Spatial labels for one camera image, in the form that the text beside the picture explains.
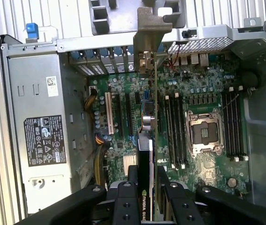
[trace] chip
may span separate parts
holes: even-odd
[[[122,149],[124,147],[122,142],[118,142],[117,145],[118,145],[118,149]]]

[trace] screw hole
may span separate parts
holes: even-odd
[[[250,20],[250,24],[251,24],[251,26],[256,26],[256,20],[254,20],[254,19]]]
[[[130,215],[124,215],[123,216],[123,220],[129,220],[130,219]]]
[[[187,217],[187,219],[190,220],[190,221],[194,221],[194,220],[195,220],[195,218],[194,218],[192,215],[189,215],[189,216]]]

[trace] connector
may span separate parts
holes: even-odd
[[[111,103],[111,93],[110,92],[105,92],[105,99],[106,99],[108,133],[110,135],[112,135],[112,134],[114,134],[114,129],[113,129],[112,103]]]

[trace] warning symbol label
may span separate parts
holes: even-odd
[[[29,166],[66,163],[61,115],[24,121]]]
[[[50,119],[49,117],[43,117],[43,118],[40,118],[40,125],[42,127],[47,127],[50,125]]]

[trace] perforated metal panel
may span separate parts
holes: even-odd
[[[232,44],[232,41],[228,37],[218,37],[218,38],[207,38],[201,40],[188,41],[184,44],[177,45],[174,42],[169,50],[169,54],[175,53],[200,53],[200,52],[211,52],[220,51]]]
[[[94,73],[90,70],[90,69],[88,69],[88,67],[87,66],[85,66],[85,65],[79,65],[78,66],[86,75],[94,75]]]

